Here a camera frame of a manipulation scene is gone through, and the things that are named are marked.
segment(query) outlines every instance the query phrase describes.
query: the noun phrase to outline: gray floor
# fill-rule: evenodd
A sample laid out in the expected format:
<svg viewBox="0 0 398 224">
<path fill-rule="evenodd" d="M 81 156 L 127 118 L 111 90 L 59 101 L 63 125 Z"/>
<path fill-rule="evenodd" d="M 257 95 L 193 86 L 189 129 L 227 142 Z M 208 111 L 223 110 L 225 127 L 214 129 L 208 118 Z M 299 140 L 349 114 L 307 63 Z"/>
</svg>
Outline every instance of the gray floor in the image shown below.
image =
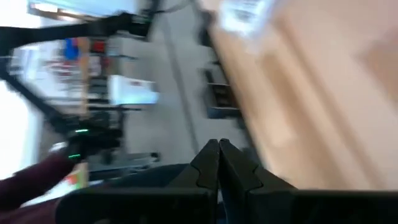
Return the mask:
<svg viewBox="0 0 398 224">
<path fill-rule="evenodd" d="M 180 1 L 167 0 L 164 7 Z M 206 118 L 200 98 L 205 81 L 198 70 L 211 60 L 211 54 L 196 43 L 199 22 L 193 6 L 189 5 L 172 14 L 160 15 L 151 42 L 123 39 L 122 53 L 140 58 L 138 62 L 123 63 L 123 75 L 155 81 L 160 92 L 156 105 L 129 113 L 127 146 L 130 152 L 160 152 L 160 164 L 190 162 L 213 138 L 228 138 L 239 148 L 248 146 L 235 120 Z"/>
</svg>

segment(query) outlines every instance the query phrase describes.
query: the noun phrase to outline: green led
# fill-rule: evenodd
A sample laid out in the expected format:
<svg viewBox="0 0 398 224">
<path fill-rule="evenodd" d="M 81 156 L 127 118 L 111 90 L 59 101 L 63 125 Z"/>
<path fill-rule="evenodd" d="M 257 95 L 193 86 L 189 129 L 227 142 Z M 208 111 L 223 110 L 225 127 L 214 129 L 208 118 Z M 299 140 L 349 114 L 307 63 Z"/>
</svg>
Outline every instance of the green led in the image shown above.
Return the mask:
<svg viewBox="0 0 398 224">
<path fill-rule="evenodd" d="M 88 131 L 88 129 L 79 129 L 79 130 L 76 130 L 75 132 L 76 133 L 82 133 L 82 132 L 87 132 Z"/>
<path fill-rule="evenodd" d="M 80 154 L 71 155 L 71 156 L 69 156 L 69 159 L 73 159 L 73 158 L 76 158 L 76 157 L 80 157 Z"/>
</svg>

